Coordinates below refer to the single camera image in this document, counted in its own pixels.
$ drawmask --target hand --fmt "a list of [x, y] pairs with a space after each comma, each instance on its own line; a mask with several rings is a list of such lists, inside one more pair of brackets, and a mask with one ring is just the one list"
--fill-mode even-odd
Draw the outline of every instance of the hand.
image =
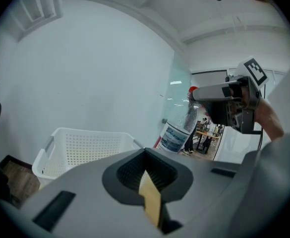
[[[246, 87], [242, 87], [242, 103], [247, 106], [249, 102], [249, 92]], [[236, 106], [232, 108], [233, 112], [236, 112]], [[266, 131], [271, 140], [282, 137], [284, 130], [280, 124], [280, 121], [273, 110], [273, 108], [260, 97], [258, 105], [255, 109], [255, 122], [259, 123]]]

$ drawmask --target office room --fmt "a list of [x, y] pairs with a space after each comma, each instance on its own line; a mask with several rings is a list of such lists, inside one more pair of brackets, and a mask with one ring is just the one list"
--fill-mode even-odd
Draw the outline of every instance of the office room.
[[269, 0], [8, 0], [0, 204], [58, 237], [222, 237], [199, 214], [232, 206], [208, 210], [237, 225], [289, 107], [290, 24]]

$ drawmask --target white wall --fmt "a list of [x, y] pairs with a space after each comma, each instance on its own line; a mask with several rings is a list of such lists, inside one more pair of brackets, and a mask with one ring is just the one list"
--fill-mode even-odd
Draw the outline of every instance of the white wall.
[[263, 68], [287, 71], [290, 67], [290, 34], [247, 31], [204, 38], [188, 45], [192, 72], [236, 67], [254, 56]]
[[0, 159], [33, 163], [57, 127], [159, 134], [173, 50], [118, 10], [63, 0], [64, 16], [22, 39], [0, 66]]
[[[0, 20], [0, 80], [4, 82], [5, 86], [0, 86], [4, 88], [9, 88], [13, 82], [10, 82], [12, 74], [14, 73], [11, 69], [11, 61], [15, 54], [17, 41], [7, 29], [7, 21]], [[1, 119], [0, 119], [0, 131], [5, 130], [7, 126], [6, 120], [7, 109], [2, 109]], [[5, 151], [2, 151], [2, 146], [5, 145]], [[10, 149], [14, 148], [14, 142], [10, 140], [10, 132], [6, 134], [1, 133], [0, 135], [0, 161], [7, 155], [11, 154]]]
[[196, 87], [204, 87], [221, 84], [225, 82], [226, 76], [226, 70], [193, 74], [191, 77], [191, 85]]

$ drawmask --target white laundry basket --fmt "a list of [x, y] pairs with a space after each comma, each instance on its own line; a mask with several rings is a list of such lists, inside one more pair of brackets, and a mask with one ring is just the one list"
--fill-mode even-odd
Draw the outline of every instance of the white laundry basket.
[[45, 186], [77, 165], [137, 148], [143, 146], [127, 133], [58, 128], [40, 150], [32, 172]]

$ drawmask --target wire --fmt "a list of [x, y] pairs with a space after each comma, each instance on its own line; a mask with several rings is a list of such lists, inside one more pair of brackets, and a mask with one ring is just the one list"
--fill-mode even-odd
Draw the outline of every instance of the wire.
[[[265, 97], [266, 97], [266, 85], [264, 86], [264, 99], [265, 99]], [[257, 148], [258, 151], [262, 147], [262, 143], [263, 143], [263, 133], [264, 133], [264, 129], [262, 127], [261, 133], [260, 133], [260, 139], [259, 139], [259, 143], [258, 143], [258, 148]]]

